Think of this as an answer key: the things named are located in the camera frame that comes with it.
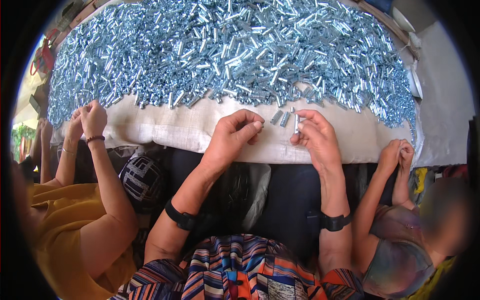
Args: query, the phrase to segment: yellow shirt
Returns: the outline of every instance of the yellow shirt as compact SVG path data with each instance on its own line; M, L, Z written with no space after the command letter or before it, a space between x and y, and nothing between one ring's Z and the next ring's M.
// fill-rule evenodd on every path
M46 207L33 238L33 255L57 296L64 300L105 300L136 272L129 247L96 281L84 268L80 228L105 215L98 184L56 189L36 184L32 207Z

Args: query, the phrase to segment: silver bangle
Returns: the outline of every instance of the silver bangle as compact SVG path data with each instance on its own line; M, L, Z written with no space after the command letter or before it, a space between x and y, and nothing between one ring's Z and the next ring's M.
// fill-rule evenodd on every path
M65 151L66 153L72 155L73 157L75 157L75 156L77 155L77 154L75 154L75 153L73 153L73 152L70 152L70 151L65 150L65 148L63 148L63 147L62 147L61 149L62 149L62 151Z

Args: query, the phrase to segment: yellow cloth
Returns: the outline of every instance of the yellow cloth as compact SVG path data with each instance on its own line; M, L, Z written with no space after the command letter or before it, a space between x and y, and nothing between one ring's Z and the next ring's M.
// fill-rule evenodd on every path
M415 174L419 179L417 188L414 191L415 194L420 194L425 189L425 175L427 175L427 172L427 168L418 168L415 170Z
M96 281L84 268L80 228L105 215L98 184L75 184L55 189L34 186L32 207L45 207L32 241L34 257L45 278L64 300L105 300L117 294L136 272L129 247Z
M408 297L402 298L402 300L427 300L430 297L431 292L435 288L438 283L438 280L442 277L442 275L450 270L452 267L456 257L449 259L447 261L442 262L438 265L435 273L430 276L425 283L419 288L415 293L411 294Z

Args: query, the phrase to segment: geometric pattern cloth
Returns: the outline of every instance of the geometric pattern cloth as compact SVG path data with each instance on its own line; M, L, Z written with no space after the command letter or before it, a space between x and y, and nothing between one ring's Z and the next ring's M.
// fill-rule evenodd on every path
M130 281L130 299L363 299L347 269L321 279L284 245L249 234L210 237L178 265L170 259L144 265Z
M136 213L148 214L165 193L165 175L151 158L137 156L120 172L120 180Z

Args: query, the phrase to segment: white bowl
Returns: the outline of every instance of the white bowl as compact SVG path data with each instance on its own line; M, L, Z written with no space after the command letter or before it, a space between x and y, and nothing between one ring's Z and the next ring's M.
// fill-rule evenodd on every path
M396 7L393 7L392 9L392 16L398 27L406 32L415 32L415 28L413 28L412 24L410 24L407 18Z
M410 83L410 92L413 96L423 99L423 92L421 90L420 80L417 72L415 72L413 66L407 66L405 69L408 71L407 77Z

